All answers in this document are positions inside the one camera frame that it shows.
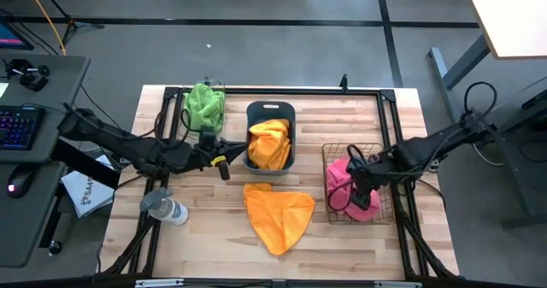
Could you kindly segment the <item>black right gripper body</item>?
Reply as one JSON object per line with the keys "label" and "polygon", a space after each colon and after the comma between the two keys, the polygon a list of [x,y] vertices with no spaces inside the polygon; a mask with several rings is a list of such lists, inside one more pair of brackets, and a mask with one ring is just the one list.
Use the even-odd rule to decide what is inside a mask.
{"label": "black right gripper body", "polygon": [[348,173],[361,194],[369,194],[385,184],[385,166],[382,163],[350,159]]}

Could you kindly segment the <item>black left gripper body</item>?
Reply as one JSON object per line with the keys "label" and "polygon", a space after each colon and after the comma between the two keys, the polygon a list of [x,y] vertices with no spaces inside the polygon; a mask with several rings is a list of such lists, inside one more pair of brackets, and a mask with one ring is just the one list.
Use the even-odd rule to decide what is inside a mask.
{"label": "black left gripper body", "polygon": [[217,138],[216,133],[210,127],[202,127],[199,132],[197,143],[193,146],[190,156],[190,167],[192,170],[203,171],[204,168],[218,168],[223,180],[230,179],[229,163],[227,161],[212,166],[211,161],[217,156],[223,156],[225,151],[221,147],[221,140]]}

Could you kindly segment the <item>green microfiber towel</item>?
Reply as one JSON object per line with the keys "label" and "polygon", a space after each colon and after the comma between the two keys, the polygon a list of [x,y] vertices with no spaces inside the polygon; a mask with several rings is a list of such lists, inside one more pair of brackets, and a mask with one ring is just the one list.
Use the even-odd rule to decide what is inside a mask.
{"label": "green microfiber towel", "polygon": [[219,103],[224,108],[225,94],[222,91],[214,91],[203,83],[195,84],[191,91],[185,93],[184,96],[184,108],[189,113],[190,118],[191,113],[189,109],[192,107],[202,108],[207,104]]}
{"label": "green microfiber towel", "polygon": [[199,131],[202,127],[210,127],[214,132],[220,132],[223,127],[224,108],[219,103],[207,104],[189,109],[191,113],[191,130]]}

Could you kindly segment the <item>blue plastic basket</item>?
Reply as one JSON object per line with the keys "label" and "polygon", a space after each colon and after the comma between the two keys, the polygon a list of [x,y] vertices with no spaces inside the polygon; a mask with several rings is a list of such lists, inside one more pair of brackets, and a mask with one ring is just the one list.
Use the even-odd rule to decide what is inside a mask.
{"label": "blue plastic basket", "polygon": [[[291,166],[294,164],[296,158],[296,111],[293,106],[286,102],[280,101],[256,101],[247,106],[246,109],[247,116],[247,133],[246,133],[246,143],[247,150],[244,154],[244,165],[255,174],[259,175],[285,175],[288,174]],[[249,158],[248,151],[251,141],[250,128],[255,124],[264,122],[266,120],[272,119],[287,119],[290,123],[289,126],[289,139],[291,141],[290,153],[288,155],[287,162],[283,169],[281,170],[265,170],[260,169],[256,166]]]}

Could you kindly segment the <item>white printed bag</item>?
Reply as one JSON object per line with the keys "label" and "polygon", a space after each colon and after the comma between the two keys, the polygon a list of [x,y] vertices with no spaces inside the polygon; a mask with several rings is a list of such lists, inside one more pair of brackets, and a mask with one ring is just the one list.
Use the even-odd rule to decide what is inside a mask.
{"label": "white printed bag", "polygon": [[80,172],[73,171],[66,174],[61,178],[61,182],[67,190],[79,218],[114,201],[114,189]]}

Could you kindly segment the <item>grey table leg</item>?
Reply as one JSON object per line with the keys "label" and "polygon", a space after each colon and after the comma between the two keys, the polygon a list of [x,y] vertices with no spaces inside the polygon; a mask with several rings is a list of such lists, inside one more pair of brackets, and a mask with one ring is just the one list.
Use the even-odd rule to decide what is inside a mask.
{"label": "grey table leg", "polygon": [[463,105],[456,103],[451,90],[490,53],[484,35],[479,36],[451,68],[447,68],[438,47],[432,47],[427,52],[426,57],[432,64],[432,72],[452,122],[458,121]]}

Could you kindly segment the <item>dark grey side desk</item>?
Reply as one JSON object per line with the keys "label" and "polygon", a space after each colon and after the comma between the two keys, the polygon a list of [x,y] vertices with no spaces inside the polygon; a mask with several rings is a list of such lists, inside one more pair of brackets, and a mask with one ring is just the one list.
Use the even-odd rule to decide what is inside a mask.
{"label": "dark grey side desk", "polygon": [[522,210],[502,228],[547,225],[547,76],[506,97],[487,119]]}

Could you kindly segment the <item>grey computer desk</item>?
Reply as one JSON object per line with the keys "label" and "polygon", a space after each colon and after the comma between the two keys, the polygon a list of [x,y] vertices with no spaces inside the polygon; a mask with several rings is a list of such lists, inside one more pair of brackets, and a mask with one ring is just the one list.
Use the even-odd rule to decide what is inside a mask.
{"label": "grey computer desk", "polygon": [[[43,124],[31,150],[0,150],[0,267],[24,267],[41,238],[65,167],[78,165],[89,157],[59,137],[58,125],[64,117],[63,104],[74,103],[85,80],[90,60],[82,56],[41,56],[4,54],[3,58],[27,59],[50,69],[46,86],[29,91],[17,79],[8,79],[0,105],[35,103],[47,106]],[[24,162],[39,167],[28,193],[21,198],[7,195],[11,173]]]}

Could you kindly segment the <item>black tripod stand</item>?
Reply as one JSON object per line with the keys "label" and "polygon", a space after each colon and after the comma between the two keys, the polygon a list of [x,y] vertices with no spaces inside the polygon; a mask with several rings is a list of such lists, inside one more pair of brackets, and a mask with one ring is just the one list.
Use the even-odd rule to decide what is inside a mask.
{"label": "black tripod stand", "polygon": [[67,28],[62,37],[62,44],[67,45],[70,38],[79,30],[84,27],[91,27],[96,29],[104,29],[105,25],[94,24],[85,21],[75,21],[60,5],[56,0],[50,0],[56,9],[62,14],[62,16],[68,21]]}

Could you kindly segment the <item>black computer mouse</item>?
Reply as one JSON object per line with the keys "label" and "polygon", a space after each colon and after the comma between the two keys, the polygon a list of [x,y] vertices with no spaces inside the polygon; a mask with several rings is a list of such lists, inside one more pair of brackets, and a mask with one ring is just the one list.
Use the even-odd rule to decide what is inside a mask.
{"label": "black computer mouse", "polygon": [[18,165],[8,178],[8,197],[24,197],[30,190],[37,169],[38,166],[32,163],[22,163]]}

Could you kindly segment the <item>black desk clamp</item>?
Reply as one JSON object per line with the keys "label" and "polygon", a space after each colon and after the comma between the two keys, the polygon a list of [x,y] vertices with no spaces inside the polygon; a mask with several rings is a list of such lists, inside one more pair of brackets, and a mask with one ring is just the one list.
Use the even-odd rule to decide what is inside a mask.
{"label": "black desk clamp", "polygon": [[34,67],[26,59],[12,59],[7,62],[3,59],[6,78],[19,78],[19,83],[30,91],[41,91],[49,82],[50,69],[46,65]]}

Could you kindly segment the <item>black backlit keyboard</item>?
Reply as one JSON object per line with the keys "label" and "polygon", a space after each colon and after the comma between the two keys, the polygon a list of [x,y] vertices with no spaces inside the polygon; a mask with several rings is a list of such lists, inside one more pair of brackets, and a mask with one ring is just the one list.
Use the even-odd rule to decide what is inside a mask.
{"label": "black backlit keyboard", "polygon": [[0,105],[0,150],[30,150],[45,113],[43,108]]}

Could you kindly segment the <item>white table top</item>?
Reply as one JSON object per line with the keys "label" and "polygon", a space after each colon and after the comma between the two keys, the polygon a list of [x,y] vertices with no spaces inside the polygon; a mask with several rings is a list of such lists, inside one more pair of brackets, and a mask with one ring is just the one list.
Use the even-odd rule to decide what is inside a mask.
{"label": "white table top", "polygon": [[547,0],[470,0],[497,59],[547,59]]}

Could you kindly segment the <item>computer monitor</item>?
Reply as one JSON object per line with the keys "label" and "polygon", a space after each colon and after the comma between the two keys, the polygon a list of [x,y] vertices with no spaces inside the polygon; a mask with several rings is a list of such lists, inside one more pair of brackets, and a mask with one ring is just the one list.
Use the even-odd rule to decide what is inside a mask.
{"label": "computer monitor", "polygon": [[7,22],[0,21],[0,49],[33,50],[34,46]]}

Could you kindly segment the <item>black aluminium table frame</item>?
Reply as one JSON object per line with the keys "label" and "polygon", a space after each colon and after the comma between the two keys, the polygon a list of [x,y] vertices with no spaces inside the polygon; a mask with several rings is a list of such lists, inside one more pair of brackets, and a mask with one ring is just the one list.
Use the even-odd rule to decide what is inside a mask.
{"label": "black aluminium table frame", "polygon": [[426,126],[415,89],[232,86],[226,91],[223,136],[242,140],[254,101],[282,101],[296,111],[296,160],[288,174],[267,176],[276,191],[306,192],[315,212],[302,239],[274,256],[246,215],[243,188],[259,176],[236,160],[224,181],[214,169],[170,177],[168,187],[190,212],[183,226],[156,225],[130,260],[130,273],[156,277],[258,279],[403,279],[431,274],[397,223],[326,222],[321,147],[327,143],[389,145],[421,137]]}

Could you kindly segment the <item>silver metal bracket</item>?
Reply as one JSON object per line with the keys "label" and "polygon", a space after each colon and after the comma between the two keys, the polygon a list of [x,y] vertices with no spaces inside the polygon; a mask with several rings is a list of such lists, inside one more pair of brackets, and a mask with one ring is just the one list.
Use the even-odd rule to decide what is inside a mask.
{"label": "silver metal bracket", "polygon": [[374,281],[373,288],[422,288],[422,283],[408,281]]}
{"label": "silver metal bracket", "polygon": [[184,279],[140,279],[134,288],[174,288],[184,286]]}

